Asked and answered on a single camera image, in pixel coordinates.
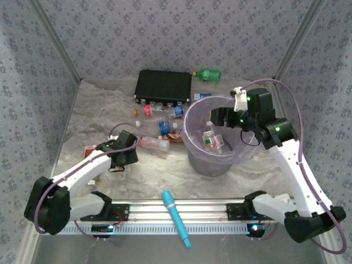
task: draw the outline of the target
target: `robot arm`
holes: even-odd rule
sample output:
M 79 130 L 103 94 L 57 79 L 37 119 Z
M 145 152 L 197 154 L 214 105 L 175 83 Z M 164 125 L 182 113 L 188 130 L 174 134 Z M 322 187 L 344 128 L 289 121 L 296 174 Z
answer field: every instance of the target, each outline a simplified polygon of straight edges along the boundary
M 94 177 L 109 169 L 123 167 L 138 161 L 135 148 L 120 153 L 102 155 L 104 152 L 122 150 L 132 146 L 137 138 L 131 133 L 123 130 L 116 140 L 109 140 L 98 145 L 95 150 L 83 161 L 75 165 L 68 171 L 48 179 L 40 177 L 35 181 L 30 194 L 24 216 L 34 222 L 36 207 L 42 194 L 56 181 L 64 178 L 56 185 L 44 199 L 39 210 L 38 224 L 44 231 L 55 235 L 59 233 L 69 221 L 73 221 L 85 216 L 102 216 L 108 218 L 113 214 L 112 199 L 94 191 L 84 197 L 77 197 L 81 188 Z M 90 163 L 81 169 L 84 163 Z M 67 174 L 75 171 L 68 179 Z
M 287 119 L 275 117 L 270 92 L 265 88 L 246 92 L 237 87 L 231 91 L 231 95 L 235 98 L 235 107 L 214 109 L 211 112 L 211 121 L 217 126 L 253 131 L 258 141 L 263 143 L 280 165 L 295 199 L 295 205 L 290 205 L 263 191 L 255 192 L 245 198 L 245 207 L 249 208 L 248 215 L 260 214 L 273 218 L 285 225 L 291 238 L 299 243 L 334 227 L 321 202 L 341 222 L 346 217 L 343 208 L 332 205 L 303 156 L 302 164 L 310 182 L 320 194 L 321 201 L 317 201 L 310 190 L 298 163 L 297 133 Z

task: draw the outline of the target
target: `wall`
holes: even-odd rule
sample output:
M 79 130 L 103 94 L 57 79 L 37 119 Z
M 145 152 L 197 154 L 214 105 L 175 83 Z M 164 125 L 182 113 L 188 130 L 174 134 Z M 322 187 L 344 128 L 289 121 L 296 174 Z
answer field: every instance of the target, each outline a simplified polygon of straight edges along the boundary
M 13 263 L 29 192 L 50 176 L 76 83 L 24 1 L 0 10 L 0 263 Z
M 327 1 L 283 81 L 296 93 L 304 117 L 304 153 L 323 190 L 349 220 L 344 258 L 352 263 L 352 3 Z M 296 111 L 284 101 L 297 129 Z
M 273 76 L 311 0 L 42 0 L 83 79 L 141 69 Z

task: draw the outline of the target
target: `black box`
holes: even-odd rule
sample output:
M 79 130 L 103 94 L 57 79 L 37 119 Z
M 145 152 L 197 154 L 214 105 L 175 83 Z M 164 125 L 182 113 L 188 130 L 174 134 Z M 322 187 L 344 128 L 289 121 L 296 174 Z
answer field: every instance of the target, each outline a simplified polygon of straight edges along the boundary
M 134 99 L 137 103 L 190 103 L 192 75 L 171 71 L 139 72 Z

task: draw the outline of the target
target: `trash bin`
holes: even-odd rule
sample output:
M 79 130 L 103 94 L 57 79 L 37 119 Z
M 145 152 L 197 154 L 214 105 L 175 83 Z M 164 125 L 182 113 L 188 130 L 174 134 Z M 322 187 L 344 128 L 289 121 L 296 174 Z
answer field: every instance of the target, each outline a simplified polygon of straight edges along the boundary
M 205 150 L 202 135 L 205 132 L 206 122 L 210 120 L 210 111 L 219 107 L 234 107 L 234 98 L 218 95 L 196 101 L 187 110 L 181 131 L 193 169 L 202 175 L 212 177 L 224 174 L 233 164 L 251 160 L 258 150 L 258 147 L 246 145 L 241 141 L 240 128 L 226 127 L 217 127 L 225 143 L 222 153 Z M 243 141 L 248 144 L 257 143 L 253 132 L 243 132 Z

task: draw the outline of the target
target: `red wire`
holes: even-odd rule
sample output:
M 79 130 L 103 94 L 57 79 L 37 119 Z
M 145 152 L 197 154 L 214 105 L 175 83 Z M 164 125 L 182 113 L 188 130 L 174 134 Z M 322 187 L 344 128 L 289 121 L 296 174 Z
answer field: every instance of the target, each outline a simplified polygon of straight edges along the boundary
M 116 212 L 116 211 L 113 211 L 112 213 L 114 213 L 115 215 L 118 215 L 119 216 L 119 223 L 123 223 L 123 218 L 122 218 L 122 215 L 119 213 L 119 212 Z

